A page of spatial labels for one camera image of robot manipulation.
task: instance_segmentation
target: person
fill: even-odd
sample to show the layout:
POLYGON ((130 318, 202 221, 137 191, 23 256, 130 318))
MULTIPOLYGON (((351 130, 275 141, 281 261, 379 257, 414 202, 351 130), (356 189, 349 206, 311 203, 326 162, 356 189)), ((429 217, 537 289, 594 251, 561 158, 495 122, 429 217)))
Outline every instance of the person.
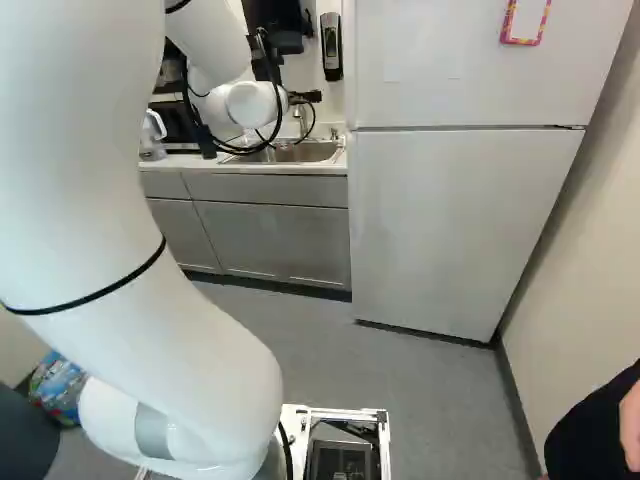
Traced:
POLYGON ((548 480, 640 480, 640 360, 573 407, 544 447, 548 480))

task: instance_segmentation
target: refrigerator door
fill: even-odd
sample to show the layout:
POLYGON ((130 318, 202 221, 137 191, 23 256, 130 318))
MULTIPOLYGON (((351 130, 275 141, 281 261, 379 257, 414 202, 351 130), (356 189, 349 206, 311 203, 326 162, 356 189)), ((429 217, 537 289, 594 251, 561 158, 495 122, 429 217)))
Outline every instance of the refrigerator door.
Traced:
POLYGON ((357 132, 357 319, 488 342, 584 132, 357 132))
POLYGON ((587 125, 632 0, 553 1, 538 46, 500 43, 507 4, 345 2, 350 127, 587 125))

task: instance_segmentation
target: cabinet door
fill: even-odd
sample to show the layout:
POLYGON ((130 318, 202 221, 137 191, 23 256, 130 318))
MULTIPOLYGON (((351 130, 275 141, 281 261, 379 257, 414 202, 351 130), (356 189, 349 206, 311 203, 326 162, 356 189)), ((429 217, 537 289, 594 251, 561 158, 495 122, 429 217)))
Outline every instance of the cabinet door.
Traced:
POLYGON ((488 342, 583 134, 356 134, 349 159, 356 317, 488 342))
POLYGON ((140 184, 147 197, 191 200, 179 172, 140 172, 140 184))
POLYGON ((507 0, 344 3, 357 127, 586 125, 633 4, 554 1, 542 43, 522 47, 499 41, 507 0))
POLYGON ((148 200, 176 261, 193 270, 221 273, 220 263, 191 201, 148 200))
POLYGON ((211 202, 347 208, 347 179, 319 175, 182 174, 191 198, 211 202))
POLYGON ((349 288, 345 209, 196 202, 226 273, 349 288))

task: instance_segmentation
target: kitchen sink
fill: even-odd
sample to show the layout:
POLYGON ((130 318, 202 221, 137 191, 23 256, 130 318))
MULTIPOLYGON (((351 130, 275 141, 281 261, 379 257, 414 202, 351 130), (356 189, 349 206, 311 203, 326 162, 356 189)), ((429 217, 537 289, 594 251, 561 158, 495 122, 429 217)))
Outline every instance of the kitchen sink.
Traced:
POLYGON ((275 148, 267 148, 248 156, 232 156, 220 162, 221 165, 255 165, 274 163, 315 163, 336 160, 344 151, 340 140, 305 140, 295 145, 295 141, 277 141, 275 148))

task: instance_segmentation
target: paper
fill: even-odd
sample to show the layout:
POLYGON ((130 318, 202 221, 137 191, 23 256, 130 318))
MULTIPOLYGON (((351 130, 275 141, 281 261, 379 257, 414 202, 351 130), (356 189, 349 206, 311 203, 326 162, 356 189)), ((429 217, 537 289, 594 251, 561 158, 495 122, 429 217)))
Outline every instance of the paper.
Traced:
POLYGON ((535 40, 544 18, 547 0, 518 0, 511 23, 511 38, 535 40))

